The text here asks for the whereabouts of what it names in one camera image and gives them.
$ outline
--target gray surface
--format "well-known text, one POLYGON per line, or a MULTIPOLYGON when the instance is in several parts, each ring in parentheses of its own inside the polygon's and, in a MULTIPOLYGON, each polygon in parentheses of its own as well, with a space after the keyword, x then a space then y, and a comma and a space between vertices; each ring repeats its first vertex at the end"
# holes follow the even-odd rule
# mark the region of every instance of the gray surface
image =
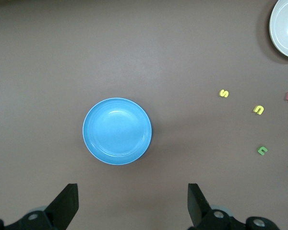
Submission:
POLYGON ((0 5, 0 218, 78 183, 69 229, 184 230, 187 184, 198 183, 239 221, 288 230, 288 58, 269 39, 275 3, 0 5), (137 102, 153 125, 147 153, 125 166, 98 161, 82 139, 86 113, 110 97, 137 102))

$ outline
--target screw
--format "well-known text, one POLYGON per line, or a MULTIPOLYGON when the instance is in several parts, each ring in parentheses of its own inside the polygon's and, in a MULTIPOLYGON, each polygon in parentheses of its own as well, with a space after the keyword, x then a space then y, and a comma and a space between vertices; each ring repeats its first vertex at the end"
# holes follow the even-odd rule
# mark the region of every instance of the screw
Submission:
POLYGON ((217 217, 217 218, 223 218, 224 217, 224 214, 220 211, 215 211, 214 212, 214 216, 217 217))
POLYGON ((37 218, 37 214, 32 214, 28 217, 28 220, 33 220, 37 218))
POLYGON ((253 220, 253 223, 256 224, 259 227, 264 227, 265 226, 264 222, 261 219, 255 219, 255 220, 253 220))

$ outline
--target blue plate rim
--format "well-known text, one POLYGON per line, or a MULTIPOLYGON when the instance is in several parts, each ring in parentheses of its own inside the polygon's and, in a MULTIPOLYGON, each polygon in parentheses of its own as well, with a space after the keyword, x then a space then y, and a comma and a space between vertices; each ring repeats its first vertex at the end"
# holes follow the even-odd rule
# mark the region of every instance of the blue plate rim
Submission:
POLYGON ((83 121, 82 137, 83 137, 84 143, 85 143, 85 145, 86 145, 86 148, 89 150, 89 152, 90 152, 95 158, 97 158, 98 160, 100 160, 101 162, 106 163, 106 164, 110 164, 110 165, 125 165, 125 164, 130 164, 130 163, 136 161, 137 159, 139 159, 140 157, 142 157, 142 156, 144 155, 144 153, 147 151, 147 149, 148 149, 149 146, 150 146, 150 142, 151 142, 152 134, 153 134, 152 129, 153 129, 153 128, 152 128, 152 124, 151 124, 151 121, 150 121, 150 119, 149 119, 148 114, 145 112, 145 110, 144 110, 139 104, 137 104, 136 102, 134 102, 134 101, 132 101, 132 100, 130 100, 130 99, 126 99, 126 98, 122 98, 122 97, 112 97, 112 98, 107 98, 107 99, 104 99, 104 100, 96 103, 96 104, 87 112, 87 114, 86 114, 86 116, 85 116, 85 118, 84 118, 84 121, 83 121), (141 153, 137 158, 133 159, 132 161, 124 162, 124 163, 111 163, 111 162, 107 162, 107 161, 104 161, 104 160, 100 159, 100 158, 97 157, 94 153, 91 152, 91 150, 89 149, 89 147, 88 147, 88 145, 87 145, 87 143, 86 143, 86 141, 85 141, 85 138, 84 138, 84 125, 85 125, 85 122, 86 122, 86 120, 87 120, 87 117, 89 116, 89 114, 91 113, 91 111, 92 111, 95 107, 97 107, 99 104, 101 104, 101 103, 104 103, 104 102, 110 101, 110 100, 116 100, 116 99, 128 101, 128 102, 134 104, 135 106, 137 106, 137 107, 143 112, 143 114, 146 116, 146 118, 147 118, 147 120, 148 120, 148 125, 149 125, 149 127, 150 127, 150 131, 149 131, 149 141, 148 141, 147 147, 143 150, 143 153, 141 153))

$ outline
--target white plate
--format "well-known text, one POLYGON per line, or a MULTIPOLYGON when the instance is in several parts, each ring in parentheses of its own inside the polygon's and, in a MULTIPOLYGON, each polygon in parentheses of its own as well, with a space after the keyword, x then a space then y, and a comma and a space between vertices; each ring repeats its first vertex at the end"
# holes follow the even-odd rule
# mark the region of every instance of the white plate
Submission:
POLYGON ((270 18, 270 36, 276 48, 288 56, 288 0, 279 0, 270 18))

